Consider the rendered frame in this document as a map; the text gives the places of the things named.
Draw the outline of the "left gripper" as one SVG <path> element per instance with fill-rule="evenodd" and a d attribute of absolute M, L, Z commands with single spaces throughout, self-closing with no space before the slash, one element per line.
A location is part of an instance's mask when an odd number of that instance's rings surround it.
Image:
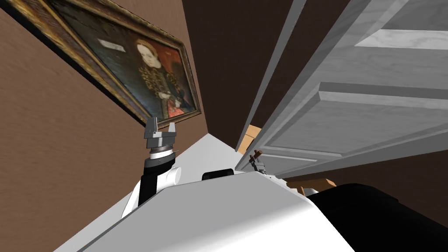
<path fill-rule="evenodd" d="M 159 148 L 165 146 L 172 146 L 175 143 L 175 136 L 177 135 L 175 123 L 171 122 L 167 132 L 158 131 L 158 119 L 151 117 L 147 120 L 144 138 L 147 140 L 146 148 Z"/>

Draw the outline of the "gold framed portrait painting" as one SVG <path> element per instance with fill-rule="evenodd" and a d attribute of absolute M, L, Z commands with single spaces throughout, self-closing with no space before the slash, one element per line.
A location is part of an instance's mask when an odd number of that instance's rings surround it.
<path fill-rule="evenodd" d="M 201 114 L 184 43 L 111 0 L 0 0 L 0 7 L 136 121 Z"/>

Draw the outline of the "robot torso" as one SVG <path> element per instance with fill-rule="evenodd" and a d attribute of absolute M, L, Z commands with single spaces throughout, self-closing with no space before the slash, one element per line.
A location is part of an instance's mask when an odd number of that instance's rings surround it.
<path fill-rule="evenodd" d="M 305 196 L 247 172 L 168 187 L 78 252 L 354 252 Z"/>

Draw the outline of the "white panelled door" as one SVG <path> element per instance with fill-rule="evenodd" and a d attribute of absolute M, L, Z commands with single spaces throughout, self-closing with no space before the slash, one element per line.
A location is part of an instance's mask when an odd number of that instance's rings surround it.
<path fill-rule="evenodd" d="M 306 175 L 431 152 L 448 134 L 448 0 L 349 0 L 235 166 Z"/>

